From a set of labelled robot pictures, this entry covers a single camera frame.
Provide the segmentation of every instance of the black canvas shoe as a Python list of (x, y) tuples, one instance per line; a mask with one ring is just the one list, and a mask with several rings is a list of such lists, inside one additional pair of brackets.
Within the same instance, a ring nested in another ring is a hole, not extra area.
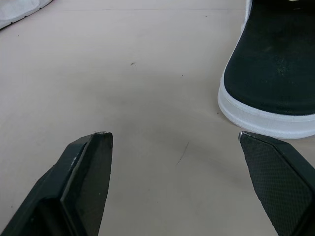
[(248, 0), (226, 66), (220, 109), (236, 125), (284, 139), (315, 134), (315, 1)]

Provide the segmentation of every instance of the beige floor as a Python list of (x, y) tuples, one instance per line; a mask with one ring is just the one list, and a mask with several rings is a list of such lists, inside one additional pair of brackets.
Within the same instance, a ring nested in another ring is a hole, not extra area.
[(110, 131), (100, 236), (275, 236), (217, 105), (244, 2), (55, 0), (0, 31), (0, 230), (68, 143)]

